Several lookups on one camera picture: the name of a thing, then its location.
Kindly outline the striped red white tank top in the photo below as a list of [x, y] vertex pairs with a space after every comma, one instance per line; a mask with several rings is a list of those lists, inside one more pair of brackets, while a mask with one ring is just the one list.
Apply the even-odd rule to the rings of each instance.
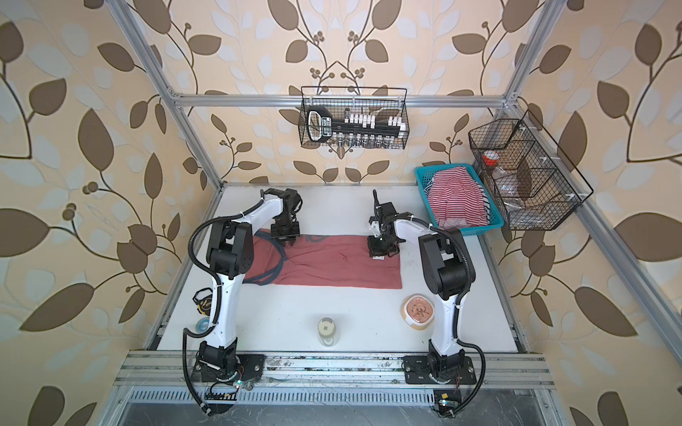
[[428, 186], [427, 200], [436, 225], [442, 229], [489, 224], [490, 201], [465, 167], [436, 172]]

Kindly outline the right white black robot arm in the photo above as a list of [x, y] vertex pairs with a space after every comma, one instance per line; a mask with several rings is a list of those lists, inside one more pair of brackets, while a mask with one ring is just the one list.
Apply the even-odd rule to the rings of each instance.
[[460, 313], [476, 280], [472, 258], [458, 229], [447, 231], [409, 212], [399, 213], [392, 203], [380, 202], [377, 193], [373, 199], [369, 253], [390, 257], [400, 252], [401, 243], [415, 245], [426, 287], [439, 298], [433, 305], [428, 352], [402, 359], [405, 381], [453, 385], [454, 390], [434, 397], [433, 410], [441, 417], [454, 418], [477, 396], [487, 372], [484, 351], [462, 340], [460, 332]]

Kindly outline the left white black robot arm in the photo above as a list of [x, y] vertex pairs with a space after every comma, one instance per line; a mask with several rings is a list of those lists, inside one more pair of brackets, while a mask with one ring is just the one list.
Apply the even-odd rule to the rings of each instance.
[[264, 358], [237, 353], [236, 314], [239, 293], [255, 261], [254, 237], [271, 222], [270, 236], [282, 248], [300, 236], [297, 214], [303, 201], [294, 189], [269, 188], [260, 192], [259, 201], [237, 215], [212, 218], [199, 225], [188, 242], [192, 264], [212, 278], [211, 310], [206, 330], [182, 332], [185, 380], [192, 383], [188, 368], [188, 340], [199, 342], [195, 369], [206, 381], [237, 383], [261, 374]]

